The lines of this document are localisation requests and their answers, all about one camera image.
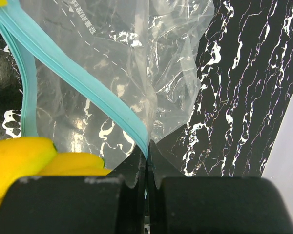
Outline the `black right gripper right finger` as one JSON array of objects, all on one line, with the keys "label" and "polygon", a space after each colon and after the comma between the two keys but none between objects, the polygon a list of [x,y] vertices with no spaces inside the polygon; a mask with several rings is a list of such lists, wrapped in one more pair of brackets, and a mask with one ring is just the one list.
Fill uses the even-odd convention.
[{"label": "black right gripper right finger", "polygon": [[187,177],[148,147],[152,234],[293,234],[278,189],[260,177]]}]

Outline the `clear zip top bag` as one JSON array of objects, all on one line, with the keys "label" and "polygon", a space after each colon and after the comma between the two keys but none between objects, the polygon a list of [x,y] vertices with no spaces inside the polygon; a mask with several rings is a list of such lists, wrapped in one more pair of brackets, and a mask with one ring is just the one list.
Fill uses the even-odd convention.
[{"label": "clear zip top bag", "polygon": [[116,168],[190,118],[210,0],[9,0],[0,33],[23,91],[21,135]]}]

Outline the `yellow banana bunch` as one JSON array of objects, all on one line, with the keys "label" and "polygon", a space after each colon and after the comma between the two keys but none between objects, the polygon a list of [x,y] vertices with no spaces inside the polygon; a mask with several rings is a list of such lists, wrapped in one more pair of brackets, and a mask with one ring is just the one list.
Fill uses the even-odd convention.
[{"label": "yellow banana bunch", "polygon": [[44,137],[0,140],[0,205],[8,188],[25,176],[105,176],[104,160],[90,153],[59,153]]}]

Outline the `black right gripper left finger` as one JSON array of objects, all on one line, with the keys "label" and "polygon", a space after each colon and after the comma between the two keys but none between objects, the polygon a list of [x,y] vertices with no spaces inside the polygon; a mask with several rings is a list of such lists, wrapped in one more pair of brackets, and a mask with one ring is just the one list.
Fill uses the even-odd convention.
[{"label": "black right gripper left finger", "polygon": [[30,176],[0,206],[0,234],[142,234],[146,160],[139,147],[106,176]]}]

